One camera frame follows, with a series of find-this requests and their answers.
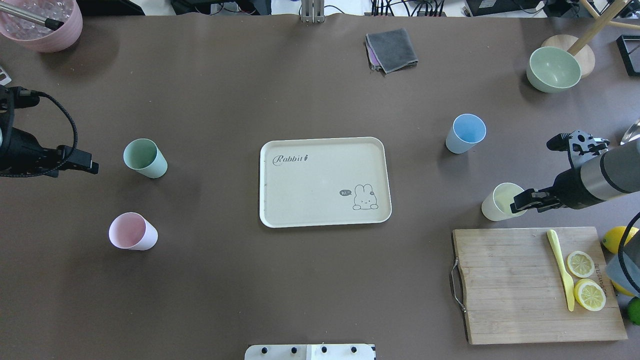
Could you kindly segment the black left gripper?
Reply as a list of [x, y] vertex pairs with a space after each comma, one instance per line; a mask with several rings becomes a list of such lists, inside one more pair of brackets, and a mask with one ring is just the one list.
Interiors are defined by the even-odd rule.
[[59, 171], [65, 170], [98, 174], [99, 164], [93, 162], [91, 153], [67, 145], [60, 145], [58, 152], [41, 146], [30, 133], [20, 129], [12, 131], [7, 151], [1, 157], [1, 177], [29, 178], [46, 175], [57, 178]]

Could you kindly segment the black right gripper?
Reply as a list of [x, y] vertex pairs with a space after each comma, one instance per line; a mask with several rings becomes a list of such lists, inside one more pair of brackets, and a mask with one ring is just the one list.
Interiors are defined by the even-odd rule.
[[580, 210], [602, 202], [587, 191], [582, 182], [580, 169], [586, 162], [597, 159], [607, 151], [610, 141], [593, 137], [583, 130], [559, 133], [549, 139], [546, 146], [551, 151], [567, 152], [571, 168], [558, 174], [551, 187], [526, 189], [517, 194], [510, 204], [512, 214], [535, 208], [538, 213], [556, 208]]

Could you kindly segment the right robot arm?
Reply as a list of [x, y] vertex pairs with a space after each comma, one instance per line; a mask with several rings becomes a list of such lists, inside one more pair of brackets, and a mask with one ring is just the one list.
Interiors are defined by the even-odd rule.
[[570, 169], [558, 174], [553, 185], [526, 189], [513, 198], [510, 212], [535, 208], [539, 213], [556, 208], [580, 210], [640, 189], [639, 141], [608, 150], [610, 141], [583, 130], [559, 133], [546, 142], [551, 151], [567, 152]]

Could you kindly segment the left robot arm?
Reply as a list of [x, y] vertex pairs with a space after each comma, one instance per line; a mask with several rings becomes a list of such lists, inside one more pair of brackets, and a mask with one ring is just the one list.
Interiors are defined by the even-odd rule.
[[[77, 148], [78, 131], [69, 112], [52, 96], [20, 86], [0, 87], [0, 170], [7, 178], [32, 178], [48, 176], [57, 178], [60, 171], [76, 170], [97, 174], [98, 162], [92, 160], [91, 153]], [[68, 119], [73, 133], [72, 146], [59, 145], [57, 148], [44, 148], [36, 137], [15, 128], [15, 109], [27, 109], [37, 106], [41, 98], [54, 103]]]

